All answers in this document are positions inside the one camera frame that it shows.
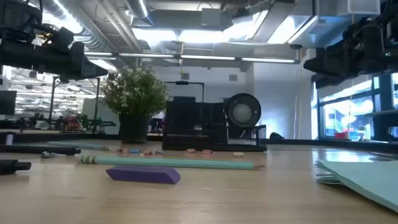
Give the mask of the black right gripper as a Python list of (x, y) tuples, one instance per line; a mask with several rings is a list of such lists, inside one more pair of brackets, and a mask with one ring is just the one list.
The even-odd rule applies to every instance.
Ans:
[(386, 37), (387, 25), (396, 18), (396, 12), (387, 12), (375, 19), (361, 19), (343, 32), (343, 43), (316, 48), (316, 57), (303, 65), (325, 76), (315, 78), (316, 89), (338, 86), (344, 78), (361, 73), (396, 72), (397, 47)]

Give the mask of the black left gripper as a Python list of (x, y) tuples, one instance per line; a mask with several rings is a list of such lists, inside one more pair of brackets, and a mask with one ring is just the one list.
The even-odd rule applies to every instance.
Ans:
[(2, 36), (2, 65), (57, 74), (61, 83), (68, 83), (68, 78), (96, 78), (108, 74), (106, 69), (85, 60), (84, 44), (72, 42), (74, 33), (70, 30), (64, 27), (54, 30), (46, 26), (34, 26), (33, 29), (46, 37), (42, 45), (19, 40), (16, 32)]

